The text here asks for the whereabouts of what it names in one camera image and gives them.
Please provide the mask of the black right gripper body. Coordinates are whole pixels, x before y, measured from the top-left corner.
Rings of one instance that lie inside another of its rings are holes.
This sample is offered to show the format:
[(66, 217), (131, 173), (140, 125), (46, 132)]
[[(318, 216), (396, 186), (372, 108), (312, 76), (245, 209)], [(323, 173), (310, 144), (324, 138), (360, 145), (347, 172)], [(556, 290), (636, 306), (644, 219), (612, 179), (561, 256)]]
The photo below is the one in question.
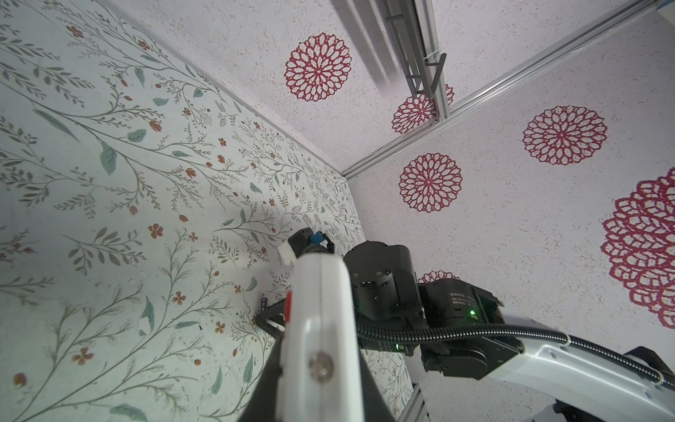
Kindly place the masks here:
[(346, 253), (355, 320), (383, 331), (422, 328), (422, 303), (410, 250), (367, 241)]

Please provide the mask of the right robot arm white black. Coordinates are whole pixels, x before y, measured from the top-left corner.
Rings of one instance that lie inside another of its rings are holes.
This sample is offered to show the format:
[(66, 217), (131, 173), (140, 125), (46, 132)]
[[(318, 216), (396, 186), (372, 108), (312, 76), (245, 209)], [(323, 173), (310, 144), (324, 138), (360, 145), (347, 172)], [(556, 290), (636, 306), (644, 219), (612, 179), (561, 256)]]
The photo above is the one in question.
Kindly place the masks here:
[(366, 350), (539, 390), (555, 400), (540, 420), (674, 418), (673, 373), (648, 349), (619, 354), (550, 330), (457, 279), (420, 284), (401, 245), (365, 242), (341, 258), (307, 240), (286, 254), (294, 290), (258, 315), (275, 343), (244, 421), (392, 420)]

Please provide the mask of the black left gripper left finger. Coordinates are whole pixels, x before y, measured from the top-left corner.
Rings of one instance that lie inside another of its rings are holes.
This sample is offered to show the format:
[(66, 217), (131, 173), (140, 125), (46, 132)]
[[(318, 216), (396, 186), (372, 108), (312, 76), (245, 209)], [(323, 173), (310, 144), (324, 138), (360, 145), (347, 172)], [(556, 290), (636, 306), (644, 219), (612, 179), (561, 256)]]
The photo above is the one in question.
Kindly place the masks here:
[(239, 417), (239, 422), (274, 422), (281, 368), (280, 339), (275, 341), (272, 352), (263, 367), (250, 402)]

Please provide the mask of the white remote control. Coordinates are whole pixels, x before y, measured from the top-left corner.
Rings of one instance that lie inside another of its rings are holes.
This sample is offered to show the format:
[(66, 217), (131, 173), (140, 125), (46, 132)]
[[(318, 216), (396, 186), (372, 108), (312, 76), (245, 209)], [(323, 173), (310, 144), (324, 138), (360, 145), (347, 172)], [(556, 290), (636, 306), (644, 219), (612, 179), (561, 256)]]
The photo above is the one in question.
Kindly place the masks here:
[(281, 342), (278, 421), (363, 421), (353, 297), (341, 258), (312, 253), (295, 262)]

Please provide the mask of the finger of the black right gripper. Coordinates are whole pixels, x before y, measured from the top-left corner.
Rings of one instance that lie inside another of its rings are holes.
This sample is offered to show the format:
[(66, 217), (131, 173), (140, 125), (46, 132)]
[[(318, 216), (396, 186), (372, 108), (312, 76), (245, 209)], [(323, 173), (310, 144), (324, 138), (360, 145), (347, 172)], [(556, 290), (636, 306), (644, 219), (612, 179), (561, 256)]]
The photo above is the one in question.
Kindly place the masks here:
[(279, 339), (286, 330), (285, 310), (285, 299), (270, 302), (267, 297), (262, 297), (259, 312), (255, 316), (255, 325), (274, 339)]

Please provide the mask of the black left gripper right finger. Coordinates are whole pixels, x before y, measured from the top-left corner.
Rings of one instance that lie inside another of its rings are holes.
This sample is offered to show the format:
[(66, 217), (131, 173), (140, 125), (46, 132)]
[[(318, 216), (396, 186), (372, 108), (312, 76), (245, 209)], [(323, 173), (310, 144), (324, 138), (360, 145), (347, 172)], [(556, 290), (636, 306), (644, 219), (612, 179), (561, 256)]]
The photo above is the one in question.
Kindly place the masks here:
[(396, 419), (388, 409), (381, 396), (372, 373), (367, 366), (366, 359), (360, 353), (360, 379), (363, 397), (365, 422), (395, 422)]

